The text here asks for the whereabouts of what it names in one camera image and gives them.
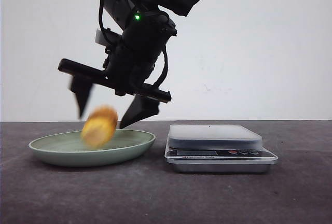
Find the gray table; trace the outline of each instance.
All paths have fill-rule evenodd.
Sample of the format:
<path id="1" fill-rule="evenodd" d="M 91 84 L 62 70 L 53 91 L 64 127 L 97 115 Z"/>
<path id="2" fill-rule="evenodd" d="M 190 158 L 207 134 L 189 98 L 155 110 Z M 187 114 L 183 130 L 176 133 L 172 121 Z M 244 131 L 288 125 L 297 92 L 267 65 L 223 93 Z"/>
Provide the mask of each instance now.
<path id="1" fill-rule="evenodd" d="M 2 123 L 1 223 L 332 223 L 332 121 L 204 122 L 263 136 L 280 162 L 260 175 L 173 172 L 163 157 L 173 123 L 198 122 L 136 123 L 156 134 L 152 148 L 93 168 L 47 165 L 27 148 L 82 123 Z"/>

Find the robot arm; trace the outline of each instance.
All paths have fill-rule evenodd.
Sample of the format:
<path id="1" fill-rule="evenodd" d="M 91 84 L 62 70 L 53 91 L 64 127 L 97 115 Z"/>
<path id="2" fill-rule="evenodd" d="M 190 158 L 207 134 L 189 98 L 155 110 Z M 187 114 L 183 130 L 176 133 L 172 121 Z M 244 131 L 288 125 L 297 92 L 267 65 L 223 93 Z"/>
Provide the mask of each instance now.
<path id="1" fill-rule="evenodd" d="M 167 76 L 166 43 L 176 36 L 175 23 L 158 5 L 186 16 L 199 0 L 101 0 L 96 42 L 105 46 L 107 58 L 104 70 L 63 59 L 59 70 L 73 76 L 70 90 L 75 93 L 80 117 L 84 112 L 93 84 L 115 90 L 115 94 L 135 95 L 122 118 L 120 128 L 159 113 L 159 103 L 171 100 L 170 92 L 158 89 Z M 105 29 L 102 12 L 105 9 L 123 30 L 122 35 Z M 163 53 L 165 66 L 159 79 L 149 85 L 144 81 L 154 70 L 158 56 Z"/>

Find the scale platform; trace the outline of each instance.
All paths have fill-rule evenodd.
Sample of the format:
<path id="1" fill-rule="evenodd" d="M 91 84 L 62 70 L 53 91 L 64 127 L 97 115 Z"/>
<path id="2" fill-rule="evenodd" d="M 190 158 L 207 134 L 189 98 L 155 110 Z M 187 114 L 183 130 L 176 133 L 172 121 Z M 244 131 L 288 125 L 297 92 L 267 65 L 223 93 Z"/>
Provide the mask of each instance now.
<path id="1" fill-rule="evenodd" d="M 165 158 L 187 173 L 264 173 L 278 160 L 240 125 L 171 125 Z"/>

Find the plate rim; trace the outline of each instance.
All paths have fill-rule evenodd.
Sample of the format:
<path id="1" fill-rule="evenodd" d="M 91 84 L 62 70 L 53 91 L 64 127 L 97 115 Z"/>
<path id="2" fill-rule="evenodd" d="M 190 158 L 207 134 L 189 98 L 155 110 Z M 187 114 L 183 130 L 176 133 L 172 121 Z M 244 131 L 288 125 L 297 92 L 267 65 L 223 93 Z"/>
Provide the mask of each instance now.
<path id="1" fill-rule="evenodd" d="M 132 145 L 132 146 L 127 146 L 127 147 L 121 147 L 121 148 L 114 148 L 114 149 L 106 149 L 106 150 L 82 150 L 82 151 L 52 151 L 52 150 L 44 150 L 44 149 L 38 149 L 32 146 L 32 144 L 40 139 L 46 138 L 46 137 L 52 137 L 52 136 L 57 136 L 57 135 L 62 135 L 62 134 L 68 134 L 68 133 L 76 133 L 76 132 L 81 132 L 81 131 L 71 131 L 71 132 L 63 132 L 63 133 L 57 133 L 57 134 L 52 134 L 52 135 L 47 135 L 44 137 L 39 137 L 35 140 L 32 140 L 29 142 L 28 147 L 32 149 L 33 151 L 41 151 L 41 152 L 48 152 L 48 153 L 64 153 L 64 154 L 70 154 L 70 153 L 96 153 L 96 152 L 110 152 L 110 151 L 115 151 L 115 150 L 124 150 L 124 149 L 129 149 L 133 147 L 138 147 L 146 144 L 153 143 L 156 139 L 156 136 L 153 133 L 146 132 L 146 131 L 141 131 L 141 130 L 134 130 L 134 129 L 116 129 L 116 130 L 121 130 L 121 131 L 135 131 L 135 132 L 144 132 L 147 134 L 152 135 L 152 138 L 147 142 L 143 144 L 137 144 L 137 145 Z"/>

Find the yellow food piece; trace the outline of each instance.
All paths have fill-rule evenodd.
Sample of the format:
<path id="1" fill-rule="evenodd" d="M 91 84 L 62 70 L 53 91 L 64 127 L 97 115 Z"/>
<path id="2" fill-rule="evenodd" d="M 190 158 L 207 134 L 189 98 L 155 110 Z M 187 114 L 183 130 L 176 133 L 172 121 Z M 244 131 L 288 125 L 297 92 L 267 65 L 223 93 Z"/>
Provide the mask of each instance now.
<path id="1" fill-rule="evenodd" d="M 92 148 L 98 148 L 111 140 L 115 133 L 118 115 L 114 108 L 102 106 L 90 114 L 82 132 L 82 140 Z"/>

